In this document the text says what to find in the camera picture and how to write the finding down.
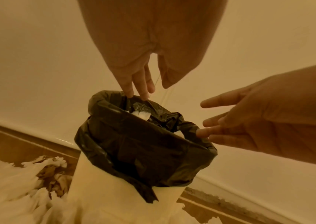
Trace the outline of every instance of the black plastic bag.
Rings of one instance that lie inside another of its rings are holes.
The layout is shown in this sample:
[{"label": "black plastic bag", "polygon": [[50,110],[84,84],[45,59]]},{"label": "black plastic bag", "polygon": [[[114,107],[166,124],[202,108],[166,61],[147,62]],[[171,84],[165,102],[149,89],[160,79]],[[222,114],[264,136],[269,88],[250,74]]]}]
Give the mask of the black plastic bag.
[{"label": "black plastic bag", "polygon": [[[149,120],[130,114],[135,110],[150,112]],[[196,137],[195,124],[150,100],[101,91],[88,111],[75,142],[94,166],[132,184],[148,203],[158,200],[153,186],[187,186],[217,155],[207,139]],[[173,134],[178,130],[185,139]]]}]

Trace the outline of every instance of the pinky finger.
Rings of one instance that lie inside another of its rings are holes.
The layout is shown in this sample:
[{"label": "pinky finger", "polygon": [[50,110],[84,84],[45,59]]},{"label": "pinky finger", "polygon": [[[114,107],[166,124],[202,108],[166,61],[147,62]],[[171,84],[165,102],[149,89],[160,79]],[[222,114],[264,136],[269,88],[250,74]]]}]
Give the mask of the pinky finger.
[{"label": "pinky finger", "polygon": [[254,140],[249,135],[210,135],[209,140],[218,145],[258,151]]}]

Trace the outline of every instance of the black trash bag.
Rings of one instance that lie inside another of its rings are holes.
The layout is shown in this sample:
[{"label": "black trash bag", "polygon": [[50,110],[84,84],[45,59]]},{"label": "black trash bag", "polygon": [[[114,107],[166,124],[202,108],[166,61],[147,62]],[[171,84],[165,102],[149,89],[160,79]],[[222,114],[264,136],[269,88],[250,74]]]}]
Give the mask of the black trash bag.
[{"label": "black trash bag", "polygon": [[[135,110],[150,112],[149,120],[130,114]],[[132,184],[147,203],[158,200],[153,186],[187,186],[217,155],[207,139],[196,137],[195,124],[150,100],[101,91],[88,111],[75,142],[94,166]],[[178,130],[185,139],[173,134]]]}]

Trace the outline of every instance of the floor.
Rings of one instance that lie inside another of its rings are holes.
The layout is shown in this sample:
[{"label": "floor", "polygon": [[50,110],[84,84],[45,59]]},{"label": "floor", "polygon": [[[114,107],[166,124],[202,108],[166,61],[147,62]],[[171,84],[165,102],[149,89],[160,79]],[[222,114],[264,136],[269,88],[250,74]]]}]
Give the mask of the floor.
[{"label": "floor", "polygon": [[[0,160],[20,165],[21,162],[31,161],[41,155],[63,157],[68,162],[66,174],[73,175],[80,151],[0,127]],[[223,224],[262,224],[217,204],[199,200],[186,192],[178,202],[184,203],[184,210],[200,223],[206,223],[212,217],[219,217]]]}]

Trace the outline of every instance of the bin liner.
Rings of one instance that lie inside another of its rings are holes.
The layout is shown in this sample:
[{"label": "bin liner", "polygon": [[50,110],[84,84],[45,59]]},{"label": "bin liner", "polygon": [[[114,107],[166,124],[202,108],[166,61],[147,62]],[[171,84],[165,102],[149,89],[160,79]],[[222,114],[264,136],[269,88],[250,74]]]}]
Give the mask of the bin liner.
[{"label": "bin liner", "polygon": [[[149,120],[131,114],[135,110],[151,113]],[[126,180],[147,203],[158,200],[153,186],[187,186],[217,155],[207,139],[196,137],[195,124],[150,100],[101,91],[88,111],[75,142],[94,166]]]}]

